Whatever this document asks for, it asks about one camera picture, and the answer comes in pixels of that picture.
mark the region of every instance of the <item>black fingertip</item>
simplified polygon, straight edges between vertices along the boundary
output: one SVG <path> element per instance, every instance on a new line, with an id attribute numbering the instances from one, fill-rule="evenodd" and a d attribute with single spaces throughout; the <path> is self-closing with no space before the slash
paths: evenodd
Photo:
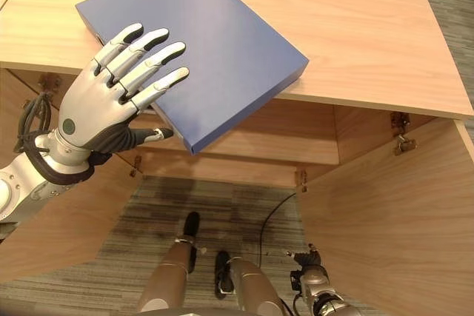
<path id="1" fill-rule="evenodd" d="M 148 42 L 147 44 L 145 44 L 145 45 L 143 46 L 143 48 L 144 48 L 146 51 L 149 51 L 149 50 L 151 50 L 152 48 L 154 48 L 157 44 L 162 44 L 163 42 L 165 42 L 166 40 L 168 40 L 168 37 L 170 37 L 170 31 L 167 31 L 166 34 L 163 35 L 163 36 L 154 38 L 152 41 L 150 41 L 150 42 Z"/>
<path id="2" fill-rule="evenodd" d="M 168 129 L 166 127 L 160 127 L 160 131 L 163 134 L 163 139 L 170 138 L 171 136 L 174 135 L 174 132 L 172 129 Z"/>
<path id="3" fill-rule="evenodd" d="M 133 40 L 136 40 L 138 37 L 143 35 L 144 30 L 145 30 L 145 28 L 142 25 L 139 29 L 137 29 L 137 30 L 129 33 L 128 35 L 126 35 L 125 38 L 124 38 L 124 42 L 126 44 L 131 44 Z"/>
<path id="4" fill-rule="evenodd" d="M 189 71 L 187 72 L 187 74 L 185 76 L 183 76 L 182 78 L 178 79 L 177 81 L 175 81 L 173 84 L 170 85 L 170 88 L 173 88 L 175 85 L 177 85 L 177 83 L 181 83 L 184 79 L 186 79 L 187 77 L 190 76 L 190 73 Z"/>
<path id="5" fill-rule="evenodd" d="M 179 50 L 177 52 L 174 52 L 172 53 L 171 55 L 169 55 L 168 57 L 166 57 L 163 61 L 161 61 L 161 64 L 162 65 L 165 65 L 166 63 L 168 63 L 169 61 L 171 61 L 172 59 L 176 58 L 176 57 L 179 57 L 180 55 L 182 55 L 184 53 L 184 51 L 186 50 L 186 44 L 184 45 L 183 49 L 182 50 Z"/>

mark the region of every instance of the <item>floor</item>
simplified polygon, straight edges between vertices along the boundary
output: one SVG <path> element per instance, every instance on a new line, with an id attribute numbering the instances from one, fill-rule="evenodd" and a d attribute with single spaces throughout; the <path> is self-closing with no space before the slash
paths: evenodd
<path id="1" fill-rule="evenodd" d="M 430 3 L 473 100 L 474 0 Z M 474 121 L 467 126 L 474 138 Z M 15 315 L 132 315 L 147 278 L 173 237 L 180 233 L 191 210 L 201 213 L 202 222 L 200 252 L 196 270 L 189 278 L 186 304 L 236 308 L 234 297 L 223 301 L 213 297 L 215 253 L 224 248 L 232 255 L 256 261 L 261 222 L 290 193 L 146 177 L 93 262 L 0 284 L 0 315 L 12 308 L 17 310 Z M 274 214 L 264 234 L 262 268 L 288 303 L 293 299 L 289 273 L 296 265 L 283 252 L 304 248 L 297 211 L 291 198 Z M 358 305 L 364 315 L 383 315 Z"/>

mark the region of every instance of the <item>robot finger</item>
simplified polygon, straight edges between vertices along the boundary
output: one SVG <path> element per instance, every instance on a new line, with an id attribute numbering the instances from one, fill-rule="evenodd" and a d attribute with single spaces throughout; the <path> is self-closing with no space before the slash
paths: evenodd
<path id="1" fill-rule="evenodd" d="M 99 74 L 99 71 L 103 67 L 107 66 L 110 61 L 123 51 L 125 47 L 141 35 L 143 35 L 143 25 L 136 23 L 125 27 L 114 38 L 108 41 L 94 56 L 94 59 L 98 64 L 96 75 Z"/>
<path id="2" fill-rule="evenodd" d="M 189 74 L 190 71 L 186 67 L 178 68 L 155 83 L 150 84 L 137 95 L 132 97 L 130 101 L 133 102 L 138 111 L 141 111 L 165 94 L 168 89 L 187 78 Z"/>
<path id="3" fill-rule="evenodd" d="M 131 97 L 147 79 L 158 72 L 161 66 L 179 57 L 184 50 L 186 45 L 183 42 L 175 42 L 133 68 L 119 81 L 127 93 L 126 97 Z"/>
<path id="4" fill-rule="evenodd" d="M 107 69 L 112 75 L 113 83 L 119 81 L 146 52 L 154 48 L 157 44 L 165 42 L 169 35 L 170 32 L 168 29 L 150 31 L 119 53 L 107 65 Z"/>

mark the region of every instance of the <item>blue box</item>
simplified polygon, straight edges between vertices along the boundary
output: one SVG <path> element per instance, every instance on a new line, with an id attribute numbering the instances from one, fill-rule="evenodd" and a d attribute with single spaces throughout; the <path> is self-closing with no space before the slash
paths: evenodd
<path id="1" fill-rule="evenodd" d="M 161 47 L 186 43 L 184 55 L 161 68 L 148 84 L 178 67 L 189 68 L 189 78 L 153 107 L 192 154 L 279 94 L 308 64 L 240 0 L 86 0 L 76 8 L 104 43 L 136 22 L 145 32 L 168 28 L 170 37 Z"/>

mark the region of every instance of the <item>wooden cabinet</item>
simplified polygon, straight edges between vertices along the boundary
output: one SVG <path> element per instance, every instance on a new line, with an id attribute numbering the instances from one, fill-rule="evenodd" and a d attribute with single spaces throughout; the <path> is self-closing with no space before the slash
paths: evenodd
<path id="1" fill-rule="evenodd" d="M 39 76 L 61 76 L 58 106 L 99 49 L 79 1 L 9 0 L 0 12 L 4 164 Z M 303 76 L 197 156 L 177 138 L 116 156 L 0 246 L 16 266 L 0 278 L 93 258 L 139 181 L 138 156 L 147 175 L 295 187 L 306 239 L 341 292 L 393 315 L 469 314 L 474 147 L 459 119 L 473 109 L 427 0 L 243 1 L 310 58 Z M 410 114 L 405 137 L 418 144 L 401 155 L 393 112 Z M 45 231 L 61 243 L 43 246 Z"/>

